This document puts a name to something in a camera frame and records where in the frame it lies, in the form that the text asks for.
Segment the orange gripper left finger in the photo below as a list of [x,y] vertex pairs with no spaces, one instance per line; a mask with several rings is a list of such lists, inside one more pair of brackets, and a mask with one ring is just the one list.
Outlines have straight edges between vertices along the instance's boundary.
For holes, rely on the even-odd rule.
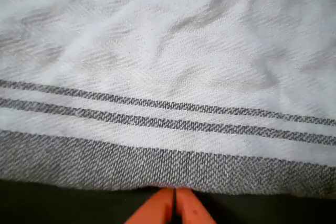
[[160,189],[152,195],[125,223],[165,224],[172,220],[173,189]]

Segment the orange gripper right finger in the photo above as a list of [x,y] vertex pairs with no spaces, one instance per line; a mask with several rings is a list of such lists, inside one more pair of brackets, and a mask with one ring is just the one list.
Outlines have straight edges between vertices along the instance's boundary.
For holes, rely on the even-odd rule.
[[176,190],[176,210],[183,224],[215,224],[200,200],[190,189]]

